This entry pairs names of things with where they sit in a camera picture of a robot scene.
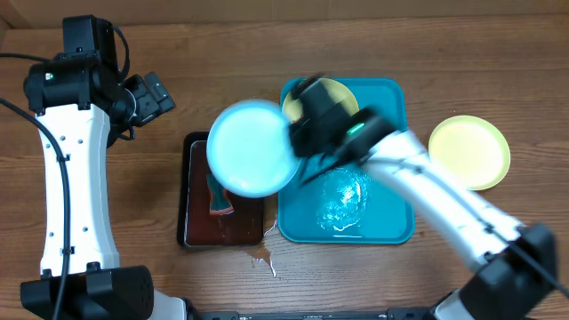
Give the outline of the yellow-green plate with sauce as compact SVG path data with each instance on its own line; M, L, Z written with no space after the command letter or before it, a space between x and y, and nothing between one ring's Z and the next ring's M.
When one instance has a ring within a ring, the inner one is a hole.
M353 116L359 111L356 97L347 86L329 78L324 78L322 82L332 99L335 102L341 103L350 116ZM284 96L281 107L282 112L287 115L293 123L297 122L302 116L301 103L295 100L290 93Z

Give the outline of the light blue plate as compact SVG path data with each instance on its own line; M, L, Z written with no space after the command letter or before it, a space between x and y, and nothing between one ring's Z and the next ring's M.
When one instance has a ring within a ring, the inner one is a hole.
M206 142L213 176L238 196L262 198L278 192L300 165L289 139L290 124L270 100L241 100L223 110Z

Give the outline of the green and orange sponge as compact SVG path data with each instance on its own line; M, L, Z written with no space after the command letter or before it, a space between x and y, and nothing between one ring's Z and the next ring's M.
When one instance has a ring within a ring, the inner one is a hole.
M207 187L210 194L211 215L226 215L234 211L234 207L228 199L227 190L216 180L212 174L206 176Z

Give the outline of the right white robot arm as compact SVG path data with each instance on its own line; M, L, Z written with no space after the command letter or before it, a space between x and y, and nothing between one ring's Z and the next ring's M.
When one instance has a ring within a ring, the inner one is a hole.
M313 76L291 89L302 109L290 126L294 154L331 156L330 170L361 167L422 212L473 274L423 318L524 319L551 292L568 293L557 279L556 239L549 228L527 227L463 187L433 162L412 131L397 130L369 108L350 115L323 81Z

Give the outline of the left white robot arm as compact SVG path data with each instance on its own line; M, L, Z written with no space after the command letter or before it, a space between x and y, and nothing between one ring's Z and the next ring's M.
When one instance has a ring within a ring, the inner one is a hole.
M155 74L119 64L120 30L92 15L62 23L64 50L28 72L24 92L44 152L46 236L40 278L20 287L43 319L184 319L185 300L149 270L122 267L108 213L106 154L174 108Z

